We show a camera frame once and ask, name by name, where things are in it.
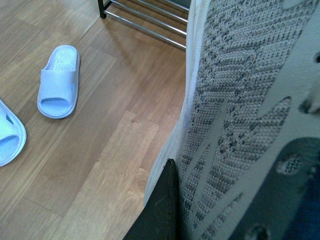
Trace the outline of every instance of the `floor plank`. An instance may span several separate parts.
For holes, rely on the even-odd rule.
[[[12,16],[0,23],[0,70],[4,69],[40,31],[40,28]]]
[[[169,104],[169,107],[164,115],[158,131],[156,132],[156,135],[154,136],[154,139],[152,140],[152,143],[150,144],[150,147],[143,158],[140,167],[148,172],[151,171],[158,154],[168,139],[171,131],[174,129],[176,122],[178,121],[185,97],[185,85],[185,81],[182,80]]]
[[[158,125],[126,112],[52,240],[104,239]]]
[[[43,240],[52,238],[62,217],[22,198],[9,216],[0,222],[2,240]]]
[[[181,62],[185,62],[185,53],[165,45],[128,110],[160,124],[179,83],[185,79],[186,67]]]
[[[73,45],[78,43],[99,18],[54,4],[50,0],[33,0],[22,7],[16,17],[45,31],[67,36]]]
[[[81,115],[29,188],[26,194],[29,199],[61,216],[65,215],[154,61],[152,52],[148,48],[145,50],[141,59],[136,58],[140,64],[126,64],[118,60],[100,80],[101,84],[92,93]],[[105,69],[107,72],[110,63],[103,63],[103,59],[99,61],[89,61],[88,66],[98,64],[98,71]],[[83,75],[87,71],[89,69],[81,68]],[[90,83],[90,79],[97,77],[89,75],[86,79]]]
[[[149,172],[139,168],[113,221],[105,240],[121,240],[143,210],[145,188]]]
[[[79,99],[73,114],[74,124],[61,139],[57,149],[37,175],[26,197],[63,216],[86,179],[96,158],[122,116],[110,114],[103,85],[116,59],[91,48],[83,54]]]
[[[41,168],[47,162],[53,151],[56,149],[61,139],[72,126],[72,123],[80,114],[81,109],[88,101],[90,95],[98,87],[111,68],[111,63],[115,59],[105,53],[89,49],[83,61],[83,69],[90,69],[85,76],[80,74],[80,89],[76,110],[69,117],[63,120],[55,120],[44,117],[40,112],[35,115],[25,125],[27,131],[27,141],[22,152],[14,161],[5,165],[5,171],[0,175],[0,219],[2,219],[12,206],[25,193],[27,187],[32,183]],[[99,65],[91,67],[91,60],[96,60]]]

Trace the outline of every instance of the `metal rack bar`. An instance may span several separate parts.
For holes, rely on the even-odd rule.
[[[120,6],[120,7],[122,7],[122,8],[124,8],[124,9],[126,9],[126,10],[128,10],[128,11],[130,11],[130,12],[133,12],[133,13],[135,13],[135,14],[137,14],[137,15],[140,15],[140,16],[142,16],[142,17],[150,20],[150,21],[153,21],[153,22],[155,22],[155,23],[157,23],[157,24],[159,24],[159,25],[161,25],[161,26],[164,26],[164,27],[166,27],[166,28],[168,28],[168,29],[171,29],[171,30],[173,30],[173,31],[175,31],[175,32],[177,32],[177,33],[179,33],[179,34],[182,34],[182,35],[184,35],[184,36],[187,35],[186,32],[184,32],[184,31],[182,31],[182,30],[180,30],[180,29],[177,29],[177,28],[175,28],[175,27],[173,27],[173,26],[171,26],[171,25],[169,25],[169,24],[167,24],[167,23],[165,23],[165,22],[162,22],[162,21],[160,21],[160,20],[158,20],[158,19],[155,19],[155,18],[153,18],[153,17],[151,17],[151,16],[148,16],[148,15],[142,13],[142,12],[139,12],[139,11],[137,11],[137,10],[134,10],[134,9],[132,9],[132,8],[126,6],[126,5],[123,5],[123,4],[121,4],[121,3],[119,3],[119,2],[117,2],[117,1],[115,1],[115,0],[111,0],[111,2],[114,3],[114,4],[116,4],[116,5],[118,5],[118,6]]]
[[[167,14],[167,15],[173,17],[173,18],[179,19],[179,20],[182,21],[182,22],[188,23],[188,20],[184,19],[183,17],[177,16],[177,15],[175,15],[175,14],[169,12],[169,11],[163,10],[162,8],[157,7],[157,6],[154,6],[154,5],[152,5],[151,3],[148,3],[148,2],[143,1],[143,0],[136,0],[136,1],[139,2],[139,3],[142,3],[142,4],[146,5],[146,6],[148,6],[148,7],[150,7],[150,8],[152,8],[152,9],[155,9],[155,10],[157,10],[157,11],[159,11],[159,12],[162,12],[162,13],[164,13],[164,14]]]
[[[118,16],[118,15],[115,15],[115,14],[113,14],[112,12],[109,12],[109,11],[105,10],[104,13],[107,14],[107,15],[109,15],[109,16],[111,16],[111,17],[113,17],[113,18],[116,18],[116,19],[118,19],[118,20],[120,20],[120,21],[123,21],[123,22],[125,22],[125,23],[127,23],[127,24],[129,24],[129,25],[132,25],[132,26],[136,27],[137,29],[140,29],[140,30],[142,30],[142,31],[144,31],[144,32],[152,35],[152,36],[155,36],[155,37],[157,37],[157,38],[159,38],[159,39],[162,39],[162,40],[164,40],[164,41],[166,41],[166,42],[168,42],[168,43],[170,43],[170,44],[173,44],[173,45],[175,45],[175,46],[177,46],[177,47],[179,47],[179,48],[182,48],[182,49],[184,49],[184,50],[186,49],[186,46],[184,46],[184,45],[182,45],[182,44],[180,44],[180,43],[178,43],[178,42],[176,42],[176,41],[173,41],[173,40],[171,40],[170,38],[167,38],[167,37],[165,37],[165,36],[162,36],[161,34],[156,33],[155,31],[151,31],[151,30],[149,30],[149,29],[147,29],[147,28],[145,28],[145,27],[143,27],[143,26],[140,26],[140,25],[138,25],[138,24],[136,24],[136,23],[134,23],[134,22],[132,22],[132,21],[129,21],[129,20],[125,19],[125,18],[122,18],[122,17],[120,17],[120,16]]]

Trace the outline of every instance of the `slipper strap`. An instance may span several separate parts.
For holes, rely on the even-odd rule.
[[[41,70],[39,100],[60,98],[73,104],[75,71]]]
[[[7,115],[13,123],[16,122],[11,117],[11,115],[0,105],[0,141],[10,136],[19,136],[17,126],[7,120]]]

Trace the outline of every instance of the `slipper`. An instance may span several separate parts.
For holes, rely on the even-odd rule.
[[[80,54],[70,45],[58,46],[41,70],[37,99],[39,111],[48,118],[62,119],[75,109],[79,87]]]
[[[21,152],[26,139],[24,125],[0,100],[0,167],[11,162]]]

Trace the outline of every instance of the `fabric texture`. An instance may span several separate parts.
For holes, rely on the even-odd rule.
[[[258,113],[317,5],[317,0],[290,9],[283,9],[282,0],[210,2],[190,123],[177,158],[183,239],[215,237],[240,195],[207,229],[199,224],[277,138],[291,97]]]

